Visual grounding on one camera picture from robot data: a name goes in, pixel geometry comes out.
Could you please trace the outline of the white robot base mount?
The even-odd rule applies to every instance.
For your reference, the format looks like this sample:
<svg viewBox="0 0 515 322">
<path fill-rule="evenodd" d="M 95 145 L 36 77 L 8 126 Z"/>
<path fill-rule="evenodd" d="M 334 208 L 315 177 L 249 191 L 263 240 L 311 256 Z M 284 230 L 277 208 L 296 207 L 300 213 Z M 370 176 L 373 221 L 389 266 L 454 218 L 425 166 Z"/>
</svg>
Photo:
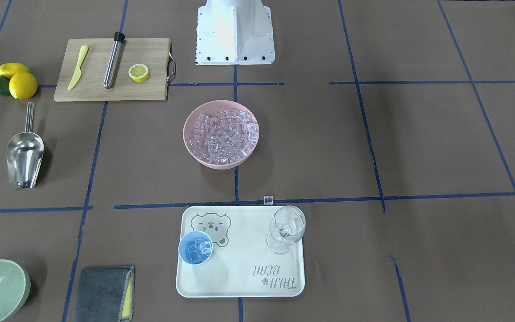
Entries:
<svg viewBox="0 0 515 322">
<path fill-rule="evenodd" d="M 271 10 L 261 0 L 208 0 L 197 19 L 197 65 L 274 63 Z"/>
</svg>

